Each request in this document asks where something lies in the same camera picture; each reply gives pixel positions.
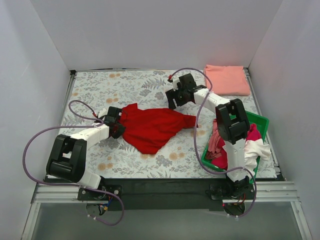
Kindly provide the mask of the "red t shirt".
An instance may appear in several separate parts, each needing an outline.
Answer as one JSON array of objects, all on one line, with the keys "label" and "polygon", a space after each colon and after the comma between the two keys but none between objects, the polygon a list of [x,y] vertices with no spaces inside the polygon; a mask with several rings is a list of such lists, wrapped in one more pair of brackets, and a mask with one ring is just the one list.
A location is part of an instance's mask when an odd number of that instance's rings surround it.
[{"label": "red t shirt", "polygon": [[139,109],[137,103],[122,108],[123,139],[142,154],[154,155],[183,129],[196,124],[194,115],[169,108]]}]

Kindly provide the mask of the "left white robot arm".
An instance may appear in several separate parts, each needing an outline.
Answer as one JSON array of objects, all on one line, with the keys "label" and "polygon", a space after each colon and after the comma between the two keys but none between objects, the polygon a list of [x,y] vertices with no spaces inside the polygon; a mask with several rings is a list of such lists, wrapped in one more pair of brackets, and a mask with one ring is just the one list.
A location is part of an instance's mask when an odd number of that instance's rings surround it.
[{"label": "left white robot arm", "polygon": [[86,167],[87,150],[109,138],[117,139],[126,127],[120,123],[123,110],[117,107],[101,109],[92,128],[86,128],[71,135],[56,137],[47,165],[48,175],[89,188],[95,200],[106,196],[102,178]]}]

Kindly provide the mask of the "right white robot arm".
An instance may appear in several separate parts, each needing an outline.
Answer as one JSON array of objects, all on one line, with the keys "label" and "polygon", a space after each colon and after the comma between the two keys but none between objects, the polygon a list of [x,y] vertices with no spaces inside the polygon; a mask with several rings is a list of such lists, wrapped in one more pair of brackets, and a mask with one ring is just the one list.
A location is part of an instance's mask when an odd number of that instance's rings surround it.
[{"label": "right white robot arm", "polygon": [[174,110],[188,102],[206,108],[216,116],[217,130],[224,140],[224,151],[227,156],[225,178],[220,183],[210,186],[215,197],[242,197],[250,188],[253,174],[245,167],[245,143],[250,123],[242,101],[238,98],[229,100],[213,93],[204,85],[197,85],[193,76],[188,73],[173,80],[170,75],[168,82],[172,89],[166,91],[168,107]]}]

